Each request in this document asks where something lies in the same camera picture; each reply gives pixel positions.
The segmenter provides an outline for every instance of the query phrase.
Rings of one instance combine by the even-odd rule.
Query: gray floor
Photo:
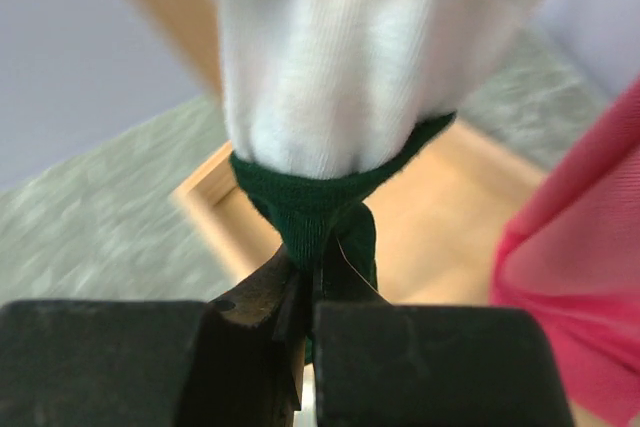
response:
[[[604,101],[526,33],[462,116],[552,167]],[[169,194],[225,140],[215,102],[181,105],[0,194],[0,305],[24,297],[210,299],[229,286]]]

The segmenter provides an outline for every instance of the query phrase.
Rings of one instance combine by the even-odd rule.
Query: green fabric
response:
[[[447,127],[455,114],[416,126],[402,151],[377,169],[338,179],[309,179],[273,172],[231,155],[238,185],[280,233],[296,265],[311,271],[335,233],[349,262],[377,288],[376,229],[363,201],[402,169],[421,148]]]

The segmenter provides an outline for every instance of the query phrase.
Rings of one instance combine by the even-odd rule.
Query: wooden box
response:
[[[235,280],[280,245],[237,188],[226,144],[175,192]],[[381,293],[393,302],[483,304],[505,222],[543,172],[458,122],[369,199]]]

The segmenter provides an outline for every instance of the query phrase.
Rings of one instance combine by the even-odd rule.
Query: sock puppet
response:
[[[376,286],[363,200],[441,132],[539,0],[219,0],[239,186],[310,270],[331,233]]]

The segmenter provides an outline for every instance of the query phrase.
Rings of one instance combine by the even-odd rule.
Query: pink mesh fabric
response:
[[[537,318],[573,400],[640,413],[640,79],[509,222],[491,302]]]

